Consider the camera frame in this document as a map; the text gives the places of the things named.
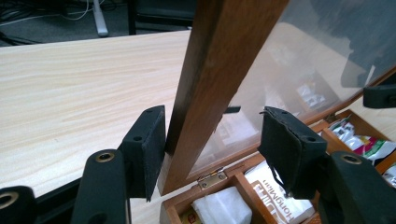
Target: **wooden display case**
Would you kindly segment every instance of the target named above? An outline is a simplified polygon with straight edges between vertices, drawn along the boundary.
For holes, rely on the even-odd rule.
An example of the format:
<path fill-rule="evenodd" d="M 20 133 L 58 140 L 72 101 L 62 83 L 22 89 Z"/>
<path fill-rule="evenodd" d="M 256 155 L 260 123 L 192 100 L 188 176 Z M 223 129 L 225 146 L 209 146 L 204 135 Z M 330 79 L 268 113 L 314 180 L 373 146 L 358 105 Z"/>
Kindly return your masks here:
<path fill-rule="evenodd" d="M 161 223 L 181 223 L 180 216 L 191 208 L 194 200 L 230 186 L 237 187 L 251 208 L 252 223 L 276 223 L 244 177 L 246 170 L 264 160 L 263 156 L 255 154 L 260 137 L 249 136 L 246 139 L 248 143 L 242 140 L 243 147 L 237 151 L 229 151 L 227 148 L 241 145 L 216 144 L 225 147 L 219 150 L 209 147 L 210 139 L 213 138 L 211 134 L 216 132 L 219 122 L 222 122 L 221 118 L 227 116 L 223 112 L 228 105 L 241 104 L 243 112 L 249 118 L 251 114 L 259 114 L 260 108 L 265 105 L 283 107 L 307 125 L 316 123 L 312 128 L 322 132 L 323 137 L 329 141 L 330 153 L 335 150 L 350 150 L 334 138 L 328 129 L 329 122 L 320 120 L 337 113 L 361 97 L 361 88 L 364 85 L 376 85 L 396 71 L 396 60 L 388 60 L 380 68 L 373 69 L 372 66 L 367 69 L 367 64 L 363 63 L 368 62 L 367 59 L 350 57 L 353 52 L 359 52 L 357 49 L 343 51 L 343 45 L 349 46 L 345 40 L 337 37 L 326 37 L 324 40 L 323 31 L 313 31 L 309 27 L 293 24 L 290 19 L 293 14 L 291 11 L 303 6 L 296 3 L 297 1 L 290 2 L 289 5 L 288 2 L 198 3 L 158 186 L 160 193 L 164 195 L 223 166 L 228 168 L 221 176 L 227 178 L 220 178 L 219 183 L 213 186 L 203 186 L 198 182 L 190 190 L 163 202 Z M 375 59 L 376 53 L 364 57 Z M 362 86 L 351 87 L 351 83 L 355 85 L 359 81 L 345 82 L 346 72 L 353 78 L 360 74 L 368 77 Z M 261 91 L 265 91 L 265 102 L 258 97 L 258 92 Z M 346 111 L 338 117 L 349 114 L 352 114 L 351 121 L 355 123 L 357 133 L 363 134 L 364 131 L 364 134 L 388 139 L 352 111 Z M 250 122 L 253 130 L 258 129 L 255 125 L 262 125 L 257 120 Z M 213 152 L 213 157 L 208 160 L 211 161 L 209 164 L 200 160 L 201 154 L 207 155 L 204 153 L 206 150 Z M 383 173 L 393 161 L 395 153 L 376 168 Z M 319 222 L 318 213 L 306 222 Z"/>

